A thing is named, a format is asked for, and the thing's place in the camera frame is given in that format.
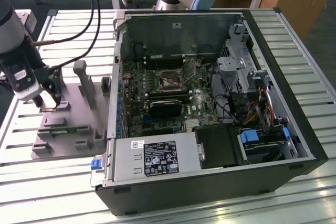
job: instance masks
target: barcode sticker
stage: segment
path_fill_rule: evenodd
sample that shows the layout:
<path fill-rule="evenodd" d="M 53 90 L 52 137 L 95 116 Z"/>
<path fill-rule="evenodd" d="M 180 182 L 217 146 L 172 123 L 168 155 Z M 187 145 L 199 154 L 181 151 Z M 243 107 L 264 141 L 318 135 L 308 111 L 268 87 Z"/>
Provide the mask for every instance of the barcode sticker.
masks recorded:
<path fill-rule="evenodd" d="M 139 140 L 139 141 L 132 141 L 131 142 L 131 149 L 143 149 L 145 141 Z"/>

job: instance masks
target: power supply label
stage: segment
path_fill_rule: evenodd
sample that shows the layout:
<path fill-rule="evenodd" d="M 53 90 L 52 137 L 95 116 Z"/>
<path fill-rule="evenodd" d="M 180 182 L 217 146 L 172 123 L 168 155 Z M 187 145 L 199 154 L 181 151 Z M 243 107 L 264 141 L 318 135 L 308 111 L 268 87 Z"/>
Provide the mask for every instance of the power supply label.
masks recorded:
<path fill-rule="evenodd" d="M 144 144 L 143 152 L 147 177 L 178 173 L 179 162 L 175 141 Z"/>

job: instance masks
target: motherboard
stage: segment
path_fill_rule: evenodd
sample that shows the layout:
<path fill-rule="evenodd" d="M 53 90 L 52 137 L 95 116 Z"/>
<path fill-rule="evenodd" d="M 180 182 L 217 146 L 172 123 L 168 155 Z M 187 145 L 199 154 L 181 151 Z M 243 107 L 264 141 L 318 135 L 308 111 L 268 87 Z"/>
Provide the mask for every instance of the motherboard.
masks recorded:
<path fill-rule="evenodd" d="M 209 88 L 211 64 L 200 56 L 148 55 L 122 65 L 129 137 L 191 132 L 218 123 Z"/>

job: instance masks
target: floor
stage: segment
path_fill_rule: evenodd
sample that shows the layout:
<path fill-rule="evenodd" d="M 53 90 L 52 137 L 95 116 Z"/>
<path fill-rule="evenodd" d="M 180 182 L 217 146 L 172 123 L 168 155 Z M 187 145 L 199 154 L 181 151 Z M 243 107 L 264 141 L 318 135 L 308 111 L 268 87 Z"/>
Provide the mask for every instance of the floor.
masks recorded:
<path fill-rule="evenodd" d="M 156 0 L 140 0 L 143 8 L 151 8 Z M 33 33 L 37 39 L 50 9 L 89 9 L 90 0 L 42 0 L 36 5 L 34 0 L 13 0 L 15 9 L 31 9 L 38 23 Z M 111 9 L 111 0 L 100 0 L 101 8 Z M 329 0 L 309 35 L 303 40 L 322 71 L 336 88 L 336 0 Z M 0 124 L 12 100 L 12 93 L 0 87 Z"/>

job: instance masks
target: slotted metal surface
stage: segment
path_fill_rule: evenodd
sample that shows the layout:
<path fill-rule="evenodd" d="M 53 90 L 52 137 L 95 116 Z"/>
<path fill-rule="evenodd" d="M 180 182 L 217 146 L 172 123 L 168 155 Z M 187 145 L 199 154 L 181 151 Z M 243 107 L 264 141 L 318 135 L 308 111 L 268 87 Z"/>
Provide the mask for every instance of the slotted metal surface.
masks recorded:
<path fill-rule="evenodd" d="M 41 40 L 66 38 L 84 28 L 89 10 L 59 11 L 48 17 Z M 259 27 L 277 58 L 303 111 L 330 160 L 276 192 L 169 209 L 134 217 L 115 217 L 90 186 L 90 161 L 73 158 L 32 161 L 31 146 L 41 114 L 31 103 L 13 100 L 0 130 L 0 223 L 312 223 L 336 217 L 336 105 L 334 90 L 325 81 L 302 45 L 272 9 L 253 10 Z M 115 41 L 112 10 L 104 10 L 98 43 L 86 58 L 93 80 L 111 75 Z M 97 27 L 77 41 L 40 50 L 54 65 L 82 54 Z M 65 82 L 79 82 L 65 68 Z"/>

